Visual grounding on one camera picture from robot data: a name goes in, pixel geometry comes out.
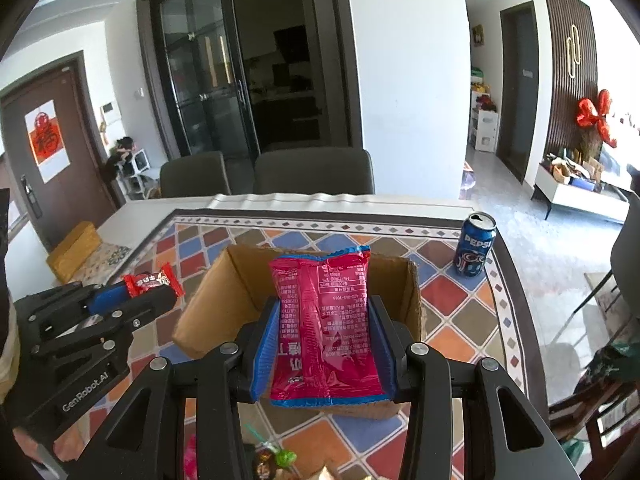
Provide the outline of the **green lollipop with stick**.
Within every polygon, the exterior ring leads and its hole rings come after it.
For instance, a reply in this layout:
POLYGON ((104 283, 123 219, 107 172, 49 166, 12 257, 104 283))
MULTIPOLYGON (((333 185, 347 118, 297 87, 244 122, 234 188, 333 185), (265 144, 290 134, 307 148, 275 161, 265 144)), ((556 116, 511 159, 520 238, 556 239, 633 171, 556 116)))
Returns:
POLYGON ((287 450, 286 448, 279 448, 271 441, 264 439, 249 422, 244 422, 243 426, 258 441, 262 448, 266 448, 273 455, 274 461, 278 467, 288 468, 295 464, 297 460, 297 454, 295 452, 287 450))

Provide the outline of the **colourful diamond pattern tablecloth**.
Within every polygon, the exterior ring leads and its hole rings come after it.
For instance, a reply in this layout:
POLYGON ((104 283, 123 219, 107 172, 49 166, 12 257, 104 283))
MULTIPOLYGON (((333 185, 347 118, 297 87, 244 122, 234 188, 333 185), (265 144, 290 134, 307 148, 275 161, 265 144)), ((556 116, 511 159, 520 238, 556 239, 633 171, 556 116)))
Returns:
MULTIPOLYGON (((120 272, 156 270, 169 263, 186 298, 230 245, 308 252, 337 252, 366 245, 375 255, 411 260, 418 270, 423 324, 420 338, 443 356, 474 363, 493 358, 544 411, 547 393, 538 341, 522 284, 502 240, 495 242, 484 271, 466 278, 452 259, 459 238, 456 220, 382 214, 176 211, 134 244, 120 272)), ((342 479, 395 479, 400 471, 409 410, 383 420, 334 415, 304 408, 278 408, 268 400, 240 406, 243 440, 264 439, 297 454, 288 474, 307 479, 329 465, 342 479)))

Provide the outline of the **dark grey dining chair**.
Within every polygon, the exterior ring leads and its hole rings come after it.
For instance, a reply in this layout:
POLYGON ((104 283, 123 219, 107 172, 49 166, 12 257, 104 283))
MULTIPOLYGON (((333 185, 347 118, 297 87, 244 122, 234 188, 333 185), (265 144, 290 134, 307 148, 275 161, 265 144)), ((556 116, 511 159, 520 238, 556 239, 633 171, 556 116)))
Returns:
POLYGON ((616 286, 626 301, 634 318, 639 317, 640 292, 640 210, 639 197, 632 193, 628 198, 628 212, 620 234, 612 247, 611 269, 605 274, 596 288, 574 310, 577 313, 588 304, 589 300, 605 285, 609 278, 615 278, 616 286))

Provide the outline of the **white shelf unit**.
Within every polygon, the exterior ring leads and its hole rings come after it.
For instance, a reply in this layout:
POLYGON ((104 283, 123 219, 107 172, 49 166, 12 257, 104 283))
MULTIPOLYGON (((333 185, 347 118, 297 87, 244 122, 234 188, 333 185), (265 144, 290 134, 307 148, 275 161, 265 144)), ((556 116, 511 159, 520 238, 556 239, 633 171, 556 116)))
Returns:
POLYGON ((469 142, 475 151, 495 153, 498 143, 499 114, 489 93, 471 92, 469 142))

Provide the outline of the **brown cardboard box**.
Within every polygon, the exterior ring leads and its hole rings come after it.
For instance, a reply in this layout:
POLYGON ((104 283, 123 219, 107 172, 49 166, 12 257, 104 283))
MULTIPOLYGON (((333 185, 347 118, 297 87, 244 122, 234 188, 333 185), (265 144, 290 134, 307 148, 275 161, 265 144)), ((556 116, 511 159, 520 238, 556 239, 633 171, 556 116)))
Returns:
POLYGON ((378 355, 380 319, 369 302, 380 298, 388 317, 420 337, 422 308, 416 265, 375 255, 367 246, 332 254, 281 252, 231 245, 204 274, 183 310, 172 340, 191 359, 267 318, 250 337, 253 400, 370 419, 389 419, 393 365, 378 355))

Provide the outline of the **red paper door poster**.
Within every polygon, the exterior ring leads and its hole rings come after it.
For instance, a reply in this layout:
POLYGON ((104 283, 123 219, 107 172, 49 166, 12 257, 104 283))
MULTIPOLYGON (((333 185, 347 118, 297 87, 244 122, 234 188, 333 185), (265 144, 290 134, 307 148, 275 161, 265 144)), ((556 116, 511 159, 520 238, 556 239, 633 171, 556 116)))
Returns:
POLYGON ((24 121, 32 157, 42 182, 48 183, 70 166, 54 101, 37 106, 24 121))

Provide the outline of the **small pink snack packet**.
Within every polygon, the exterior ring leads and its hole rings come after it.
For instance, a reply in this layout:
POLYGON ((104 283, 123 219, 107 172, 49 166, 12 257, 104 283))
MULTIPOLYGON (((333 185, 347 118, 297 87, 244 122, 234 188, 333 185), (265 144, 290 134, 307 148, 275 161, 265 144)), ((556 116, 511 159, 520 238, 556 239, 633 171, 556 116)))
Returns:
POLYGON ((195 434, 186 442, 183 452, 183 474, 186 480, 198 480, 198 461, 196 460, 195 434))

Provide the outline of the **small red candy packet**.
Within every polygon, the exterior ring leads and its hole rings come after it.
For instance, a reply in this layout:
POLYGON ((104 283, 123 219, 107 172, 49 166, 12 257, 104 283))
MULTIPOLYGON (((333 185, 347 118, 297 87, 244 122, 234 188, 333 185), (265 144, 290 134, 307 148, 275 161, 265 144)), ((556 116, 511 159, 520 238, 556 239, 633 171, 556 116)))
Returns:
POLYGON ((169 263, 165 263, 155 273, 127 274, 122 277, 127 292, 131 298, 141 296, 151 289, 168 286, 180 298, 184 295, 183 288, 175 276, 169 263))

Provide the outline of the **yellow woven tissue box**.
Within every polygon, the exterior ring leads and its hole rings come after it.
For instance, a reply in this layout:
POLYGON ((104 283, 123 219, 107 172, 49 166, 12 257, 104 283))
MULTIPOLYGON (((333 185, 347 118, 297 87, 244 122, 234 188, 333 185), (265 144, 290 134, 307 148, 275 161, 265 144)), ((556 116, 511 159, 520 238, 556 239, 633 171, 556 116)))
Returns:
POLYGON ((48 255, 47 265, 58 281, 66 284, 101 245, 96 227, 89 221, 80 222, 48 255))

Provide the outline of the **blue Pepsi can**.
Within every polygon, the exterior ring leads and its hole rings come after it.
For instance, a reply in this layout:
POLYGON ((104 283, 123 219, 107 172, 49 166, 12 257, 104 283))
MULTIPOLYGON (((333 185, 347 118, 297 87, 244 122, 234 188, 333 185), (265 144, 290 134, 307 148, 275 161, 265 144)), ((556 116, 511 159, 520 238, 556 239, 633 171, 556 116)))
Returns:
POLYGON ((484 211, 475 211, 464 220, 454 254, 457 274, 474 278, 484 270, 497 233, 496 220, 484 211))

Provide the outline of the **red wooden chair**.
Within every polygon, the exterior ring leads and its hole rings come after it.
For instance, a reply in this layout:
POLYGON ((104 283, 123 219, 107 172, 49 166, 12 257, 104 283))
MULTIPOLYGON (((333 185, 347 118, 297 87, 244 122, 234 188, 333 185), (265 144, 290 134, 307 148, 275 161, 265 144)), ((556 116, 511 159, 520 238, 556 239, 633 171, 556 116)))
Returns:
POLYGON ((639 407, 634 405, 612 424, 625 402, 639 401, 639 345, 607 344, 580 376, 571 396, 552 404, 549 425, 570 462, 576 466, 585 450, 590 462, 582 479, 639 477, 639 407))

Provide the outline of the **red balloon bow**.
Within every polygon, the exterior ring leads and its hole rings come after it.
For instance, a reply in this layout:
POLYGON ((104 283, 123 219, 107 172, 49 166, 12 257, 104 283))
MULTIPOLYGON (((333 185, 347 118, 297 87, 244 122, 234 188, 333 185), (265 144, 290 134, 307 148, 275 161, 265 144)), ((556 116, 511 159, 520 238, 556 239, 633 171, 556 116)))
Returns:
POLYGON ((610 125, 606 118, 612 105, 611 93, 602 89, 596 102, 589 98, 582 98, 578 101, 578 112, 576 122, 580 128, 594 127, 601 140, 611 148, 617 148, 617 140, 612 137, 610 125))

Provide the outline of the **grey chair behind table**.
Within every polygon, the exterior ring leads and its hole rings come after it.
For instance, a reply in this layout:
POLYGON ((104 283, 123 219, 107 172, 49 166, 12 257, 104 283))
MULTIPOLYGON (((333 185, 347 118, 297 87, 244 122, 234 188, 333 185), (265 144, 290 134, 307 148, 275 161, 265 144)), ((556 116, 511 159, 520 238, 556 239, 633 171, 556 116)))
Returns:
POLYGON ((370 195, 375 193, 372 160, 362 148, 289 148, 256 159, 256 194, 370 195))

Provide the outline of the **tan fortune biscuits bag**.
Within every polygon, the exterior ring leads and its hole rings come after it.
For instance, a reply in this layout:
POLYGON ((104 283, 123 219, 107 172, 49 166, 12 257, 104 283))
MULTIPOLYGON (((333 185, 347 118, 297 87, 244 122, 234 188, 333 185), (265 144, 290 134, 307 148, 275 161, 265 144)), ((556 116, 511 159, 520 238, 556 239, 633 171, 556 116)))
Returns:
POLYGON ((341 475, 329 465, 322 466, 306 480, 342 480, 341 475))

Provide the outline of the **white low cabinet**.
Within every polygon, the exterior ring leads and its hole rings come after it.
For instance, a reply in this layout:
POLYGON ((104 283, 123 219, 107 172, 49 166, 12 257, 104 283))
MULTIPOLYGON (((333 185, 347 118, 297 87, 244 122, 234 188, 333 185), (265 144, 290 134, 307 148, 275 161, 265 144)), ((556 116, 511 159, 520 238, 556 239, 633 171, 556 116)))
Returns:
POLYGON ((626 196, 615 186, 606 184, 600 192, 596 192, 560 183, 542 165, 537 169, 533 197, 546 202, 546 219, 554 208, 565 208, 623 223, 629 209, 626 196))

